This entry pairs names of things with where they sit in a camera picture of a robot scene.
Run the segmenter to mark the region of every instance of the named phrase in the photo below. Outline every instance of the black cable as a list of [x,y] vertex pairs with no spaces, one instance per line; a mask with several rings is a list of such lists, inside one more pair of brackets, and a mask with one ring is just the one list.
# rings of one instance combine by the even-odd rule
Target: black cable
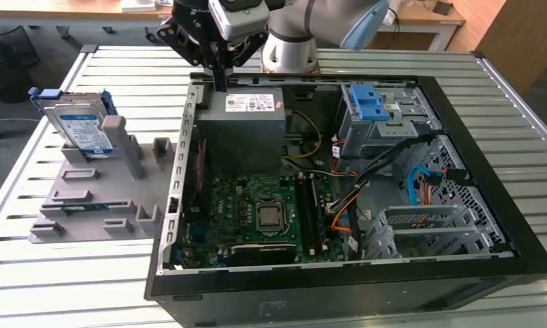
[[389,10],[391,10],[391,12],[395,15],[395,29],[394,29],[394,36],[391,38],[391,42],[387,45],[386,49],[391,49],[391,46],[394,45],[395,41],[399,39],[399,33],[402,32],[402,25],[399,23],[399,15],[398,15],[397,11],[393,10],[391,8],[389,8]]
[[383,153],[381,153],[379,156],[376,156],[372,160],[371,163],[367,165],[367,167],[359,172],[359,175],[355,178],[352,188],[348,192],[348,194],[343,197],[339,198],[338,201],[332,203],[330,206],[331,209],[336,208],[340,206],[347,200],[351,199],[351,197],[355,196],[355,194],[359,192],[360,188],[367,184],[368,179],[367,177],[374,175],[383,167],[389,166],[393,161],[395,161],[397,157],[402,153],[402,151],[413,146],[414,144],[421,144],[425,142],[431,142],[438,135],[442,134],[442,131],[434,131],[433,133],[426,133],[417,138],[410,138],[403,141],[401,141],[397,145],[394,145],[391,148],[389,148]]
[[356,205],[355,202],[347,208],[350,235],[356,242],[356,249],[348,252],[348,261],[356,261],[362,259],[362,231],[359,229],[359,218],[356,217]]

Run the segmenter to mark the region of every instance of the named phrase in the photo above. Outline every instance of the floor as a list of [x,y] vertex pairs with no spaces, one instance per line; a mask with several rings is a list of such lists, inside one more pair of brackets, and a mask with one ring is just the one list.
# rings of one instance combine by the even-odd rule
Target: floor
[[[67,40],[59,37],[55,27],[27,29],[27,33],[41,58],[39,64],[31,68],[31,75],[39,87],[59,87],[84,44],[154,45],[144,38],[144,30],[140,28],[115,29],[115,33],[108,34],[96,27],[72,27],[72,36]],[[547,72],[526,94],[525,99],[547,123]],[[0,118],[39,119],[40,115],[28,102],[15,105],[0,103]],[[0,186],[35,127],[36,123],[27,120],[0,121],[0,130],[3,131],[0,138]]]

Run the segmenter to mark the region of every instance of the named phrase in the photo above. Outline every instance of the sticker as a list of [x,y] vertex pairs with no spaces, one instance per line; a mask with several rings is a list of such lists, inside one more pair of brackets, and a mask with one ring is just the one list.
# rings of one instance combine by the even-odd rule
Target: sticker
[[85,207],[83,206],[65,206],[65,210],[85,210]]
[[398,104],[383,104],[383,107],[386,111],[401,111],[402,110]]
[[113,146],[108,136],[99,129],[96,115],[60,115],[61,124],[77,147],[91,154],[108,154]]
[[348,246],[351,248],[351,250],[358,251],[359,250],[359,243],[356,242],[356,240],[354,239],[354,237],[348,237]]
[[230,94],[226,111],[275,111],[272,94]]
[[332,157],[340,158],[340,147],[332,146]]

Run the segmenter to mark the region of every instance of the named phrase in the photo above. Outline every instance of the aluminum extrusion table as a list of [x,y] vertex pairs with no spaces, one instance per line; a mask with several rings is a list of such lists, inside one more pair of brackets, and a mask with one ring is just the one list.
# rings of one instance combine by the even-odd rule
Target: aluminum extrusion table
[[[483,59],[466,53],[320,50],[322,72],[438,78],[547,249],[547,128]],[[238,71],[256,72],[259,59]],[[140,142],[178,138],[188,74],[164,47],[100,46],[79,55],[61,89],[113,95]],[[33,245],[27,241],[63,155],[43,118],[0,190],[0,326],[178,327],[143,298],[152,240]],[[547,327],[547,279],[454,312],[374,316],[300,327]]]

